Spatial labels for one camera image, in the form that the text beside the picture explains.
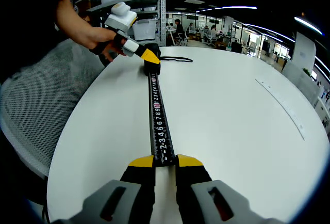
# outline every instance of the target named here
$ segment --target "gray mesh chair back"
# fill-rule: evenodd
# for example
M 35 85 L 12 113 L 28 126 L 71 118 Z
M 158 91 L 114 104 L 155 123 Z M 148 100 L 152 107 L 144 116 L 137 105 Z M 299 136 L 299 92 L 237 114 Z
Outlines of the gray mesh chair back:
M 98 56 L 68 39 L 1 86 L 1 129 L 40 177 L 48 176 L 71 112 L 103 69 Z

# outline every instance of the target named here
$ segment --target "person's hand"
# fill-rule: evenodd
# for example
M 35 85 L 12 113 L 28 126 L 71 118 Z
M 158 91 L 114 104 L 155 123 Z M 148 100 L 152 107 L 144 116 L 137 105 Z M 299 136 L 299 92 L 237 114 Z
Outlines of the person's hand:
M 91 41 L 90 47 L 93 49 L 98 45 L 99 42 L 109 41 L 109 44 L 102 51 L 102 54 L 109 61 L 112 62 L 113 58 L 109 54 L 109 50 L 113 50 L 113 51 L 116 51 L 118 54 L 125 55 L 123 53 L 123 51 L 114 44 L 113 40 L 114 40 L 115 36 L 116 36 L 116 33 L 113 32 L 112 30 L 108 30 L 108 29 L 105 29 L 102 27 L 93 27 L 93 28 L 91 28 L 90 35 L 89 35 L 89 38 Z M 121 44 L 123 45 L 125 42 L 126 42 L 126 40 L 122 39 Z

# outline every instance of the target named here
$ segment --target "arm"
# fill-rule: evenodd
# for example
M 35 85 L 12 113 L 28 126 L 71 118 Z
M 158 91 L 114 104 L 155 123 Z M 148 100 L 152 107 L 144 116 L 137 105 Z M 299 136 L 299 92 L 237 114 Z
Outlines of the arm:
M 59 0 L 56 8 L 56 24 L 57 26 L 72 40 L 93 49 L 99 42 L 113 41 L 116 33 L 101 27 L 92 27 L 86 21 L 79 17 L 73 9 L 70 0 Z M 116 48 L 113 42 L 103 50 L 103 54 L 108 60 L 113 61 L 109 54 L 109 50 L 115 50 L 120 54 L 122 51 Z

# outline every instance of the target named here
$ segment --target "window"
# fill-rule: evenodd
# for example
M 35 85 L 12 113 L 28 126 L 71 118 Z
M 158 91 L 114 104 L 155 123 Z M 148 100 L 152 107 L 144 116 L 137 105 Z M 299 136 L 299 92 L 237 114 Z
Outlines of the window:
M 317 77 L 318 75 L 316 74 L 316 72 L 314 72 L 314 71 L 312 71 L 311 72 L 311 77 L 316 81 L 316 77 Z

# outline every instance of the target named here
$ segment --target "ceiling light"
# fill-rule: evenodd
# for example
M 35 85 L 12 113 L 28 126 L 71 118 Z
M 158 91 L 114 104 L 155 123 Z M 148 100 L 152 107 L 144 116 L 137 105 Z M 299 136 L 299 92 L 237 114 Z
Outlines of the ceiling light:
M 274 36 L 271 36 L 271 35 L 268 35 L 268 34 L 265 34 L 265 33 L 262 33 L 264 36 L 267 36 L 267 37 L 271 37 L 271 38 L 273 38 L 273 39 L 275 39 L 275 40 L 277 40 L 277 41 L 280 41 L 280 42 L 283 42 L 282 40 L 280 40 L 279 38 L 276 38 L 276 37 L 274 37 Z
M 324 77 L 330 82 L 330 79 L 328 76 L 326 76 L 326 74 L 320 69 L 320 67 L 316 64 L 314 64 L 314 66 L 324 75 Z
M 259 29 L 264 29 L 264 30 L 270 31 L 270 32 L 272 32 L 272 33 L 275 33 L 275 34 L 277 34 L 277 35 L 279 35 L 279 36 L 281 36 L 281 37 L 284 37 L 284 38 L 290 40 L 291 42 L 295 42 L 295 41 L 292 40 L 291 38 L 288 38 L 288 37 L 286 37 L 286 36 L 284 36 L 284 35 L 282 35 L 282 34 L 280 34 L 280 33 L 277 33 L 277 32 L 275 32 L 275 31 L 273 31 L 273 30 L 271 30 L 271 29 L 266 29 L 266 28 L 263 28 L 263 27 L 260 27 L 260 26 L 257 26 L 257 25 L 253 25 L 253 24 L 244 24 L 244 25 L 252 26 L 252 27 L 257 27 L 257 28 L 259 28 Z
M 330 70 L 329 70 L 329 68 L 327 68 L 327 67 L 326 67 L 326 65 L 325 65 L 325 64 L 324 64 L 324 63 L 323 63 L 323 62 L 322 62 L 322 61 L 321 61 L 321 60 L 320 60 L 320 59 L 319 59 L 317 56 L 315 56 L 315 58 L 316 58 L 316 60 L 318 60 L 318 61 L 319 61 L 319 63 L 320 63 L 320 64 L 322 64 L 322 66 L 324 66 L 324 67 L 325 67 L 325 69 L 326 69 L 326 70 L 328 70 L 328 72 L 330 73 Z
M 218 10 L 218 9 L 231 9 L 231 8 L 257 9 L 255 6 L 224 6 L 224 7 L 218 7 L 215 10 Z
M 320 33 L 321 35 L 323 35 L 322 32 L 320 32 L 319 29 L 317 29 L 316 27 L 312 26 L 310 23 L 307 23 L 306 21 L 304 21 L 304 20 L 302 20 L 302 19 L 300 19 L 300 18 L 297 18 L 297 17 L 294 17 L 294 19 L 295 19 L 296 21 L 298 21 L 298 22 L 300 22 L 300 23 L 306 25 L 307 27 L 309 27 L 309 28 L 315 30 L 316 32 Z
M 192 3 L 192 4 L 197 4 L 200 5 L 204 3 L 204 1 L 198 1 L 198 0 L 185 0 L 186 3 Z

